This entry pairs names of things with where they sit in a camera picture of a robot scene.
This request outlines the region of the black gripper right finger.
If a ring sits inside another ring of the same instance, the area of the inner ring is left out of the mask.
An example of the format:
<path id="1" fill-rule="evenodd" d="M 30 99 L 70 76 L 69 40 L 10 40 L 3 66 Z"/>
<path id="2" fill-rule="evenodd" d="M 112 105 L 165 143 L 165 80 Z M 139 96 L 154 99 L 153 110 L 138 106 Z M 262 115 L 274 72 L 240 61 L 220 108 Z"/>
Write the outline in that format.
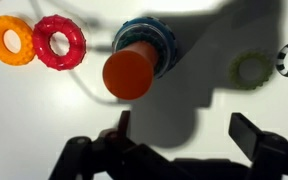
<path id="1" fill-rule="evenodd" d="M 288 140 L 273 132 L 262 131 L 242 113 L 232 113 L 230 117 L 229 136 L 252 162 L 261 145 L 269 145 L 286 154 L 288 165 Z"/>

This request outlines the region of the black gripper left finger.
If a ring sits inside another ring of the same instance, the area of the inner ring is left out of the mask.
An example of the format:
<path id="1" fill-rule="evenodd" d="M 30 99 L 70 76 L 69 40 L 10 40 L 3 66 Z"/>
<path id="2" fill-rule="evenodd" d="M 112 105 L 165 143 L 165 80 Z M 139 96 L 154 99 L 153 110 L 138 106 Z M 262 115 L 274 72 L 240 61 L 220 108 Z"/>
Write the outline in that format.
<path id="1" fill-rule="evenodd" d="M 130 139 L 127 137 L 127 131 L 130 121 L 129 110 L 122 111 L 115 128 L 102 130 L 99 138 L 106 146 L 127 147 L 130 145 Z"/>

